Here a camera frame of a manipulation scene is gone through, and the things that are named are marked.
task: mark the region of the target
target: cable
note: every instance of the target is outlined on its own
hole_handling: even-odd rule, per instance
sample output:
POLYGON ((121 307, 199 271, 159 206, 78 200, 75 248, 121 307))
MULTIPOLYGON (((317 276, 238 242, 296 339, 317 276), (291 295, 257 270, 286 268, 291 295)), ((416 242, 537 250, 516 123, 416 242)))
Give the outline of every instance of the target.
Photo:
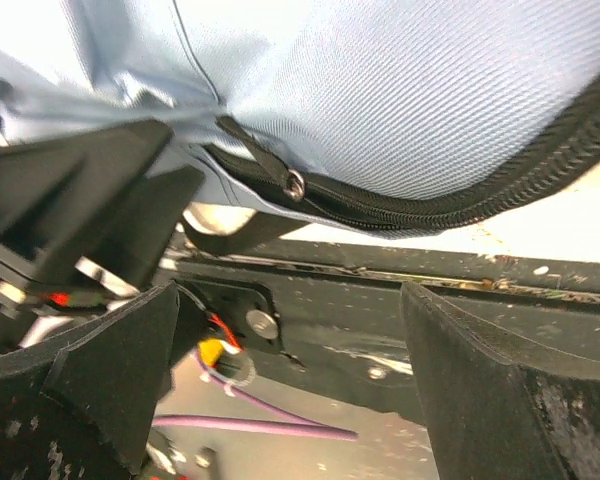
POLYGON ((211 312, 207 308, 207 306, 200 299, 200 297, 198 297, 191 290, 189 290, 188 288, 183 287, 179 283, 176 283, 176 288, 180 292, 184 293, 189 299, 191 299, 191 301, 196 304, 196 307, 198 307, 200 310, 202 310, 203 312, 206 312, 208 314, 209 321, 211 323, 217 325, 218 327, 220 327, 222 329, 222 331, 225 333, 225 335, 229 339, 229 343, 231 345, 233 345, 234 347, 239 348, 240 350, 242 350, 242 347, 240 346, 240 343, 238 342, 238 339, 233 334, 233 332, 231 331, 231 329, 227 326, 226 323, 224 323, 222 320, 220 320, 220 317, 216 313, 211 312))
POLYGON ((290 422, 300 423, 303 425, 314 425, 323 427, 325 426, 322 423, 314 422, 313 420, 309 420, 308 418, 301 417, 300 415, 296 415, 295 413, 291 413, 281 408, 278 408, 275 405, 271 405, 270 403, 267 403, 264 400, 260 400, 259 398, 254 397, 253 395, 245 392, 244 390, 232 386, 231 380, 225 380, 225 378, 222 375, 220 375, 214 369, 204 364, 204 362, 200 358, 199 352, 196 351, 196 353, 194 354, 194 358, 198 362, 198 365, 200 365, 200 368, 202 368, 202 370, 209 375, 213 383, 225 389, 229 388, 231 393, 233 393, 236 397, 242 398, 243 400, 251 403, 252 405, 266 410, 267 412, 272 413, 274 415, 278 415, 279 417, 289 420, 290 422))
POLYGON ((355 441, 358 434, 326 425, 270 422, 243 418, 204 417, 200 415, 159 415, 153 419, 154 427, 197 427, 238 432, 270 433, 296 437, 327 438, 355 441))
MULTIPOLYGON (((242 350, 237 339, 231 332, 231 329, 218 317, 217 314, 209 312, 206 305, 193 292, 186 289, 182 285, 177 284, 179 291, 189 297, 196 306, 209 313, 209 320, 218 325, 227 335, 229 342, 236 348, 242 350)), ((245 392, 236 387, 236 382, 224 377, 213 368, 207 366, 200 357, 200 351, 196 349, 194 358, 198 365, 208 376, 208 378, 216 385, 223 387, 225 392, 255 405, 269 413, 278 415, 281 418, 287 419, 290 423, 271 422, 266 420, 249 420, 240 418, 223 418, 223 417, 207 417, 201 415, 159 415, 153 419, 152 426, 176 426, 176 427, 198 427, 198 428, 214 428, 219 430, 233 430, 253 433, 270 433, 279 435, 293 435, 301 437, 314 438, 329 438, 333 440, 357 440, 358 434, 351 430, 345 430, 337 427, 331 427, 320 422, 315 422, 308 418, 296 415, 281 408, 271 405, 270 403, 260 400, 257 397, 245 392)))
POLYGON ((224 331, 224 334, 229 339, 229 343, 231 345, 233 345, 234 347, 239 348, 240 350, 242 350, 242 347, 238 343, 238 339, 235 337, 235 335, 233 334, 233 332, 231 331, 231 329, 227 326, 227 324, 224 323, 222 320, 220 320, 220 317, 218 317, 217 314, 211 313, 210 316, 209 316, 209 321, 211 321, 212 323, 215 323, 216 325, 218 325, 224 331))

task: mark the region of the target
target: black zipper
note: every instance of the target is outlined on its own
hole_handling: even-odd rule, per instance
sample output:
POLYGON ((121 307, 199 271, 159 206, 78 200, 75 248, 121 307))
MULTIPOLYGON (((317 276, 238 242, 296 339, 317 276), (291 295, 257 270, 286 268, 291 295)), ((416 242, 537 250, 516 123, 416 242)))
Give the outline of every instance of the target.
POLYGON ((397 199, 322 175, 298 174, 237 123, 230 125, 231 131, 225 131, 247 145, 255 162, 213 145, 205 148, 227 172, 267 200, 362 230, 446 230, 557 193, 599 163, 600 77, 542 135, 487 179, 431 200, 397 199), (295 174, 300 184, 293 183, 295 174), (301 190, 291 200, 290 185, 301 190))

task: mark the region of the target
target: screw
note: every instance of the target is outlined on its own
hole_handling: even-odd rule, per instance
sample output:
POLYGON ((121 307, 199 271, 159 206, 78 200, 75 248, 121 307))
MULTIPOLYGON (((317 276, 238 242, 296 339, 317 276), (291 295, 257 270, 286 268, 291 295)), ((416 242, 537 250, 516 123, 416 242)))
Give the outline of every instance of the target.
POLYGON ((180 450, 177 450, 176 448, 170 446, 169 454, 170 454, 171 460, 173 460, 174 462, 187 463, 187 457, 185 457, 184 454, 180 450))
POLYGON ((369 378, 371 378, 372 380, 382 380, 383 378, 385 378, 387 376, 387 370, 379 367, 379 366, 374 366, 369 368, 369 378))
POLYGON ((176 474, 176 469, 171 459, 150 443, 147 443, 147 454, 159 469, 169 472, 171 475, 176 474))
POLYGON ((247 323, 256 334, 267 340, 278 338, 278 324, 271 315, 261 310, 247 312, 247 323))
POLYGON ((198 453, 196 453, 195 460, 196 465, 200 468, 204 468, 205 470, 211 466, 213 462, 213 457, 215 452, 209 447, 201 448, 198 453))

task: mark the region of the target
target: zipper pull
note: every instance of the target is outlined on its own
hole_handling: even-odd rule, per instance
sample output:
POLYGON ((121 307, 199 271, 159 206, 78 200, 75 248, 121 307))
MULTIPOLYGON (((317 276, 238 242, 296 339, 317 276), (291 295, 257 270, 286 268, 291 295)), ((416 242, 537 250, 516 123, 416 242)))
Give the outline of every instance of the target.
POLYGON ((281 158, 260 145, 232 117, 218 117, 216 125, 225 133, 244 143, 258 165, 267 172, 286 196, 294 202, 300 202, 304 199, 307 186, 300 172, 289 168, 281 158))

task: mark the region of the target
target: metal bolt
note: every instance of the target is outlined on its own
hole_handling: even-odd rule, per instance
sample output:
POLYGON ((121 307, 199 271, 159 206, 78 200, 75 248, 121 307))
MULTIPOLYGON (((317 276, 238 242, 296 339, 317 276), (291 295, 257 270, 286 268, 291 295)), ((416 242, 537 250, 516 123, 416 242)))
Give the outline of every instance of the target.
POLYGON ((158 448, 154 447, 150 443, 147 443, 147 453, 153 461, 153 463, 161 470, 169 472, 171 475, 176 474, 175 466, 171 459, 158 448))
POLYGON ((215 452, 209 447, 201 448, 195 456, 196 465, 204 469, 209 468, 211 466, 211 463, 213 463, 214 454, 215 452))
POLYGON ((267 340, 278 338, 278 334, 280 333, 278 324, 273 317, 261 310, 250 310, 247 312, 247 323, 257 335, 267 340))
POLYGON ((184 454, 180 451, 177 450, 176 448, 170 446, 169 447, 169 454, 171 457, 171 460, 173 460, 176 463, 187 463, 187 457, 184 456, 184 454))
POLYGON ((287 180, 287 187, 283 190, 294 202, 302 200, 306 194, 307 185, 304 181, 304 177, 300 175, 297 170, 289 170, 289 178, 287 180))
POLYGON ((369 378, 372 380, 382 380, 387 376, 387 370, 385 368, 374 366, 369 368, 369 378))

